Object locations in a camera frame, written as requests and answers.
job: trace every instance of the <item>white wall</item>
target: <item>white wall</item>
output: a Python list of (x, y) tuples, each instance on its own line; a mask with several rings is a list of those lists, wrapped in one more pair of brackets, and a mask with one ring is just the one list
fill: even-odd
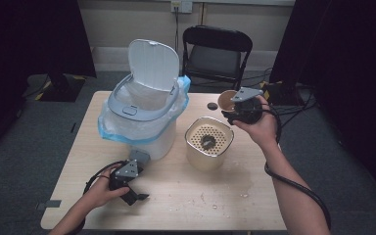
[[(176, 20), (166, 1), (79, 0), (81, 15), (92, 47), (126, 48), (136, 38), (175, 45)], [(182, 51), (185, 28), (200, 24), (237, 29), (254, 42), (249, 62), (260, 60), (261, 53), (275, 58), (293, 6), (253, 4), (193, 3), (192, 14), (179, 14), (178, 54)]]

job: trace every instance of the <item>perforated lid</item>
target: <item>perforated lid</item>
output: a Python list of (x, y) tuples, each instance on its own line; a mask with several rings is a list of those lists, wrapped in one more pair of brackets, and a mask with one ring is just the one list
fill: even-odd
[(178, 78), (178, 55), (162, 43), (136, 39), (129, 45), (128, 58), (133, 81), (142, 85), (170, 91)]

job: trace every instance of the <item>tabletop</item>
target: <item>tabletop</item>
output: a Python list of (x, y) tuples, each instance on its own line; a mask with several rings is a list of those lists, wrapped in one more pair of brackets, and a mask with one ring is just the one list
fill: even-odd
[[(127, 145), (102, 139), (97, 118), (110, 91), (94, 94), (51, 200), (58, 208), (47, 208), (41, 220), (52, 229), (81, 197), (85, 182), (99, 169), (126, 160)], [(199, 171), (186, 159), (185, 133), (201, 117), (228, 124), (219, 109), (211, 111), (218, 94), (189, 93), (186, 110), (176, 120), (176, 137), (166, 156), (151, 161), (141, 175), (129, 183), (136, 193), (149, 194), (145, 201), (129, 206), (112, 200), (93, 210), (84, 229), (100, 230), (285, 230), (271, 178), (265, 174), (265, 159), (259, 146), (236, 126), (234, 140), (221, 168)]]

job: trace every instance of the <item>chair backrest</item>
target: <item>chair backrest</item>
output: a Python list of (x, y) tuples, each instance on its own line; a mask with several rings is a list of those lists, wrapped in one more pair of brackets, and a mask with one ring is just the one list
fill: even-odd
[(253, 41), (247, 34), (214, 26), (196, 25), (189, 27), (184, 31), (182, 40), (185, 51), (187, 50), (187, 43), (249, 53), (253, 48)]

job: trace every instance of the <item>plastic bag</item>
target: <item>plastic bag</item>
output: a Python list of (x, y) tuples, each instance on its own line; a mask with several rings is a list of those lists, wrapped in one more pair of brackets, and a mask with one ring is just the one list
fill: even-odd
[[(176, 101), (165, 115), (149, 121), (138, 121), (118, 116), (109, 109), (108, 100), (105, 100), (102, 112), (98, 118), (100, 136), (103, 139), (118, 141), (129, 145), (149, 144), (153, 142), (158, 139), (166, 128), (186, 109), (189, 102), (188, 90), (190, 84), (191, 80), (187, 76), (178, 77), (179, 93)], [(152, 108), (161, 106), (163, 99), (158, 99), (158, 97), (163, 97), (163, 95), (161, 95), (164, 94), (163, 91), (155, 91), (152, 89), (148, 91), (145, 90), (150, 89), (147, 87), (143, 88), (143, 90), (134, 88), (135, 86), (123, 86), (121, 89), (123, 89), (123, 94), (126, 92), (133, 93), (131, 96), (132, 99), (139, 96), (142, 100), (145, 100), (147, 102), (146, 104), (140, 104), (140, 99), (138, 99), (139, 101), (134, 101), (139, 102), (143, 107)]]

